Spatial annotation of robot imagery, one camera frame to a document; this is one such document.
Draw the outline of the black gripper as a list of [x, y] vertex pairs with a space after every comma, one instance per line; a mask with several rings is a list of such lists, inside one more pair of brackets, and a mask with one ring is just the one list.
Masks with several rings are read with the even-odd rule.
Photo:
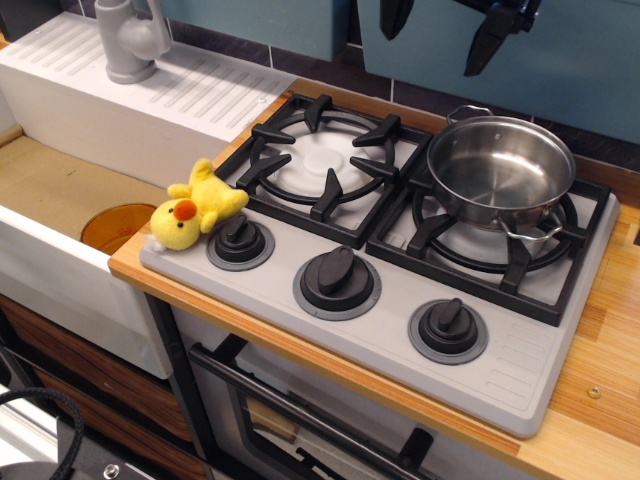
[[[541, 0], [456, 0], [457, 3], [486, 16], [474, 34], [468, 52], [465, 77], [480, 75], [511, 33], [529, 32], [538, 15]], [[379, 27], [391, 41], [406, 25], [413, 0], [381, 0]]]

